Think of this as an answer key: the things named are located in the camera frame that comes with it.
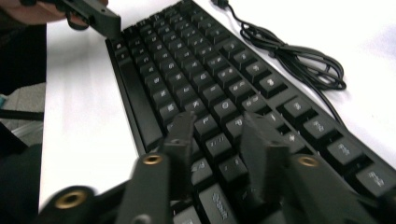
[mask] black cable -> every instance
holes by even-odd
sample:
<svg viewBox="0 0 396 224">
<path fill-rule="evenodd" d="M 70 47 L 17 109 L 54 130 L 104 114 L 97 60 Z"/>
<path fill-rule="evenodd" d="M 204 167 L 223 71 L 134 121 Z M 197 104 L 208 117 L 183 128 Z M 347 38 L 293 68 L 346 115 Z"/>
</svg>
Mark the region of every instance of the black cable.
<svg viewBox="0 0 396 224">
<path fill-rule="evenodd" d="M 276 58 L 292 76 L 315 91 L 330 109 L 334 119 L 346 127 L 331 102 L 323 94 L 323 91 L 342 91 L 347 87 L 343 80 L 344 69 L 339 62 L 315 49 L 288 45 L 271 31 L 240 20 L 228 1 L 212 1 L 223 9 L 229 8 L 233 17 L 241 23 L 240 35 L 257 48 L 270 51 L 270 56 Z M 325 68 L 320 69 L 312 63 L 325 65 Z"/>
</svg>

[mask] black keyboard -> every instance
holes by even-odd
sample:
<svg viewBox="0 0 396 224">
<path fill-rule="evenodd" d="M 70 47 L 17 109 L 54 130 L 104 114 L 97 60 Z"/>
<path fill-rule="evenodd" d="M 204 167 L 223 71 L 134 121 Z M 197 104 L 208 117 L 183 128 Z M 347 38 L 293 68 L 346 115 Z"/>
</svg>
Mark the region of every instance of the black keyboard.
<svg viewBox="0 0 396 224">
<path fill-rule="evenodd" d="M 244 111 L 265 116 L 291 154 L 320 155 L 351 191 L 377 199 L 396 187 L 395 170 L 191 1 L 151 15 L 106 44 L 140 155 L 158 147 L 175 115 L 197 115 L 194 193 L 172 203 L 175 223 L 266 219 L 238 152 Z"/>
</svg>

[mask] space bar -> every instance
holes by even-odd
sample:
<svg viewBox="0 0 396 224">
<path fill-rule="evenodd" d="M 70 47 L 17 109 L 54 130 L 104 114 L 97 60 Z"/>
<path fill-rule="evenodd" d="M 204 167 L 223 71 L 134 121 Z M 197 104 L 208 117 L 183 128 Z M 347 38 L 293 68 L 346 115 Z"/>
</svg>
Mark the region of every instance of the space bar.
<svg viewBox="0 0 396 224">
<path fill-rule="evenodd" d="M 152 111 L 149 99 L 141 85 L 139 77 L 132 62 L 120 66 L 121 76 L 125 90 L 128 94 L 129 103 L 134 111 L 134 121 L 137 125 L 138 133 L 134 132 L 134 138 L 140 135 L 146 152 L 154 149 L 163 138 L 163 132 Z"/>
</svg>

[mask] keyboard cable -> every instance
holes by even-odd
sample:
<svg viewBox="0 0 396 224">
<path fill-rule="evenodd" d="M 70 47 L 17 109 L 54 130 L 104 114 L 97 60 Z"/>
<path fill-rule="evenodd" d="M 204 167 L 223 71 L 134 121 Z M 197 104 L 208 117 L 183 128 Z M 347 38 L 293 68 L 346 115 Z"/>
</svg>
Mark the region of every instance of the keyboard cable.
<svg viewBox="0 0 396 224">
<path fill-rule="evenodd" d="M 269 56 L 277 59 L 293 77 L 311 88 L 329 108 L 334 119 L 346 128 L 332 103 L 323 93 L 347 88 L 343 80 L 344 69 L 339 62 L 315 49 L 288 45 L 271 31 L 239 19 L 228 0 L 212 0 L 212 2 L 224 10 L 230 9 L 233 18 L 240 22 L 240 35 L 255 47 L 268 50 Z M 324 64 L 325 68 L 314 66 L 318 63 Z"/>
</svg>

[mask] white desk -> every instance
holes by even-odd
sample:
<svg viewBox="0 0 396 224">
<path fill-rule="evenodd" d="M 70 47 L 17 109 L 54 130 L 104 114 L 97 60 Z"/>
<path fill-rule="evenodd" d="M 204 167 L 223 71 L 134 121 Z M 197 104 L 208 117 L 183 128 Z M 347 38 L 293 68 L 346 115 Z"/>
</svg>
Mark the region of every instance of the white desk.
<svg viewBox="0 0 396 224">
<path fill-rule="evenodd" d="M 176 0 L 109 2 L 126 28 Z M 197 2 L 238 32 L 229 12 L 213 7 L 210 0 Z M 289 44 L 318 49 L 344 66 L 347 90 L 327 96 L 348 129 L 396 167 L 393 1 L 324 2 L 230 0 L 241 19 Z M 268 60 L 286 75 L 277 62 Z M 71 185 L 102 193 L 129 178 L 137 155 L 105 39 L 93 29 L 75 32 L 66 22 L 50 24 L 47 81 L 40 205 Z"/>
</svg>

